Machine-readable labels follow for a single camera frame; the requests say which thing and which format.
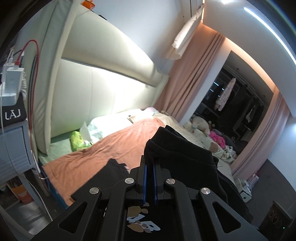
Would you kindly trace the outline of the white bedside drawer cabinet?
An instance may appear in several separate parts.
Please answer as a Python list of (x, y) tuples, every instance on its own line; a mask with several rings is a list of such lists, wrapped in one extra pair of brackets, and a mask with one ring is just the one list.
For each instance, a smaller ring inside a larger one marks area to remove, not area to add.
[(236, 188), (238, 189), (240, 196), (242, 197), (245, 203), (247, 203), (252, 199), (251, 189), (247, 181), (242, 179), (236, 179), (235, 185), (236, 185)]

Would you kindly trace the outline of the cream plush toy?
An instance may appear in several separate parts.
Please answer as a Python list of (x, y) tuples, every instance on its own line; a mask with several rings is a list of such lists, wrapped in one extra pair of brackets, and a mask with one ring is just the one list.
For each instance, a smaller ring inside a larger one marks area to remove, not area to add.
[(195, 116), (192, 118), (192, 128), (200, 130), (206, 136), (210, 135), (209, 124), (200, 116)]

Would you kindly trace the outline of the pink fluffy cloth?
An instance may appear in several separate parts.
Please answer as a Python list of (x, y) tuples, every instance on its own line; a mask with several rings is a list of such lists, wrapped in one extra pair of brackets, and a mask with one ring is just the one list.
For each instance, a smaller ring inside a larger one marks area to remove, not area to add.
[(210, 138), (216, 142), (222, 149), (226, 148), (226, 143), (223, 137), (219, 136), (215, 132), (211, 131), (209, 134)]

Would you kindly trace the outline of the grey blue nightstand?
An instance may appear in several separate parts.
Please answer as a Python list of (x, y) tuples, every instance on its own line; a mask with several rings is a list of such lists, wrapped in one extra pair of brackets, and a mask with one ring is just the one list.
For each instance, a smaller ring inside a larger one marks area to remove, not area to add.
[(34, 166), (28, 121), (20, 121), (1, 129), (1, 184)]

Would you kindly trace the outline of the black teddy bear t-shirt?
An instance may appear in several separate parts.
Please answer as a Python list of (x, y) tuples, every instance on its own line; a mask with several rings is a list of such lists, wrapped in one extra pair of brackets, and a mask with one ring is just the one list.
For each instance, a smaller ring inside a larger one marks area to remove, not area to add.
[(254, 233), (252, 216), (218, 160), (169, 126), (147, 141), (139, 167), (127, 171), (110, 159), (75, 196), (86, 211), (75, 231), (79, 240), (251, 240)]

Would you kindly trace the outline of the brown bed blanket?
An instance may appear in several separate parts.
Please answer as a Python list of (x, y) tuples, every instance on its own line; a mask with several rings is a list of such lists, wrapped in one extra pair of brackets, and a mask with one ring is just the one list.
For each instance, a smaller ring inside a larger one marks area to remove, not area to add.
[(160, 126), (165, 124), (159, 118), (137, 121), (91, 147), (50, 161), (43, 170), (66, 205), (71, 206), (74, 202), (71, 195), (106, 166), (109, 159), (130, 169), (138, 167), (145, 144)]

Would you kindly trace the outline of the pink curtain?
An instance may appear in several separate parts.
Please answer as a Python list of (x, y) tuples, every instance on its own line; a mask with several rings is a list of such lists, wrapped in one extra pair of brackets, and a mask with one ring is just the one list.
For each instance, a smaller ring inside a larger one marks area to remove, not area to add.
[(220, 33), (200, 38), (195, 34), (181, 59), (173, 65), (168, 83), (154, 107), (180, 121), (205, 81), (224, 41), (225, 36)]

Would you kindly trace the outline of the bear print pillow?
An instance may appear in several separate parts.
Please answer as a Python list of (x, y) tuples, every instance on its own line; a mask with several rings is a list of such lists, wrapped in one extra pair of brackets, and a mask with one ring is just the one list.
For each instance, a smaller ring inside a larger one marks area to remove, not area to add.
[(209, 150), (215, 157), (226, 161), (227, 163), (231, 164), (237, 158), (236, 152), (231, 146), (226, 145), (225, 148), (222, 148), (217, 142), (203, 133), (199, 135), (198, 139), (201, 141), (205, 149)]

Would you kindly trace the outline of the cream padded headboard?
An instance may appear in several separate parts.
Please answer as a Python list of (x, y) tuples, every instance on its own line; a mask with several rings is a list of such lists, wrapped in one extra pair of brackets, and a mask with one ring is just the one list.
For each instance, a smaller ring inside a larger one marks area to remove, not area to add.
[(79, 1), (51, 1), (32, 90), (37, 149), (98, 116), (153, 106), (168, 81), (147, 54)]

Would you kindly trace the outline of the hanging floral garment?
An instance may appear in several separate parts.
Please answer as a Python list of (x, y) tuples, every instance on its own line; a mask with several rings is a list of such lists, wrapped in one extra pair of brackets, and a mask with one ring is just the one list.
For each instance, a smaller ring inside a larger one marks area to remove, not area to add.
[(220, 97), (217, 99), (215, 103), (215, 107), (214, 107), (215, 110), (222, 111), (227, 100), (229, 99), (229, 96), (232, 92), (232, 89), (235, 83), (236, 83), (236, 78), (232, 78), (231, 81), (227, 84), (226, 88), (224, 89), (224, 91), (222, 92), (222, 94), (220, 95)]

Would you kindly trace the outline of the white charger block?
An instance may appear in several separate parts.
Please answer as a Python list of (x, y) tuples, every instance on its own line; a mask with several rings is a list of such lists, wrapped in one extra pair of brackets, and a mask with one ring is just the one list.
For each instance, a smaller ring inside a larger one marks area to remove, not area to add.
[(21, 83), (25, 76), (24, 68), (14, 63), (4, 65), (2, 73), (1, 102), (3, 106), (15, 105), (21, 92)]

